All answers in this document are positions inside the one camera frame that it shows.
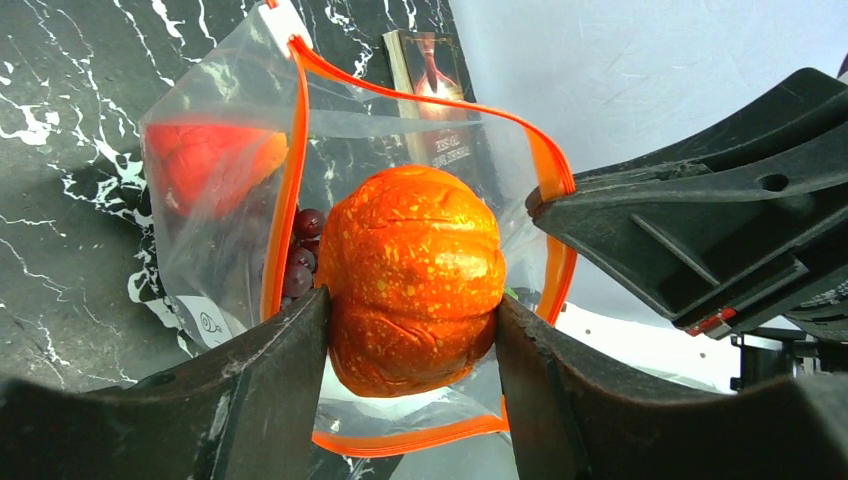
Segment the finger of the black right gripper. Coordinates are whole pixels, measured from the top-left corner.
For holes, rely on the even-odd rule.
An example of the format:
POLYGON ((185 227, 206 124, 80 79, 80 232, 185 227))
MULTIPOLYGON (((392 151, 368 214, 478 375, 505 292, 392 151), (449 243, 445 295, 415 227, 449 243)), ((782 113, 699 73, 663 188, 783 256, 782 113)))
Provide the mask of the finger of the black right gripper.
POLYGON ((534 224, 677 329, 784 316, 847 338, 847 86, 804 68, 719 123, 526 201, 534 224))

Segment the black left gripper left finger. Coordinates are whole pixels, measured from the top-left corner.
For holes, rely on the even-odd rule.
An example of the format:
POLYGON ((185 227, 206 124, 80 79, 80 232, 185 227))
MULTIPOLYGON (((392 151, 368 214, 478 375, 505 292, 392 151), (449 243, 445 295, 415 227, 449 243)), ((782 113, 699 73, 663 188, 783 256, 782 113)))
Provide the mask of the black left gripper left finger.
POLYGON ((327 352, 315 289, 128 388, 1 379, 5 479, 304 479, 327 352))

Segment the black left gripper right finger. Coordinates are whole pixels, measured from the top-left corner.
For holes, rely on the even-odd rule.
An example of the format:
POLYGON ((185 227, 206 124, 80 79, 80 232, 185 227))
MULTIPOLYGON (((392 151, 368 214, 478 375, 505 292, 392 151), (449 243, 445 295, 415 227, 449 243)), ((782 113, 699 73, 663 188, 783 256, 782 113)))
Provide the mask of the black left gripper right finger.
POLYGON ((780 377, 720 395, 643 373, 517 300, 496 356, 522 479, 843 479, 845 375, 780 377))

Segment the clear zip top bag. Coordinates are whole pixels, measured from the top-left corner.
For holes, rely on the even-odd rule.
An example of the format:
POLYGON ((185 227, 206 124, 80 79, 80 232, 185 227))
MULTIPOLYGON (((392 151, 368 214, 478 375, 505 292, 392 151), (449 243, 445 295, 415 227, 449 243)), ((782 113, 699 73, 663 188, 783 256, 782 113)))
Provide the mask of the clear zip top bag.
MULTIPOLYGON (((422 91, 356 78, 317 54, 289 1, 260 1, 143 117, 142 155, 158 271, 190 337, 231 355, 286 305, 296 213, 329 210, 368 177, 408 164, 448 171, 493 211, 510 297, 555 324, 576 264, 537 229, 527 194, 575 189, 560 147, 512 114, 452 97, 427 67, 422 91)), ((463 377, 395 398, 347 389, 320 347, 323 310, 292 309, 302 324, 260 350, 214 399, 214 431, 260 458, 305 439, 345 456, 380 458, 480 435, 512 441, 516 417, 494 349, 463 377)))

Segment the red grape bunch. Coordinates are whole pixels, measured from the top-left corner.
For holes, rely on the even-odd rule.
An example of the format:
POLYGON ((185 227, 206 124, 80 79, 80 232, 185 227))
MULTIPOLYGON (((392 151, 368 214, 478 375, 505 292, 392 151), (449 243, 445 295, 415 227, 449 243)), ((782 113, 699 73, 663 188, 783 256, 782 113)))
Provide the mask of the red grape bunch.
POLYGON ((282 306, 288 306, 314 286, 320 238, 326 214, 314 208, 299 210, 292 224, 292 240, 283 275, 282 306))

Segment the orange tangerine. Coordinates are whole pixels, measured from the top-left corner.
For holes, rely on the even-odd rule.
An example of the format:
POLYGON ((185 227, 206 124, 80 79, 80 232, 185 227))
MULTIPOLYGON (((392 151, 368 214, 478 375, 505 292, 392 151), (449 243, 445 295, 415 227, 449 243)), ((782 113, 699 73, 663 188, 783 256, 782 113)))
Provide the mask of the orange tangerine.
POLYGON ((338 379, 372 398, 463 379, 493 344, 505 278, 496 218, 465 183, 421 165, 371 176, 320 237, 338 379))

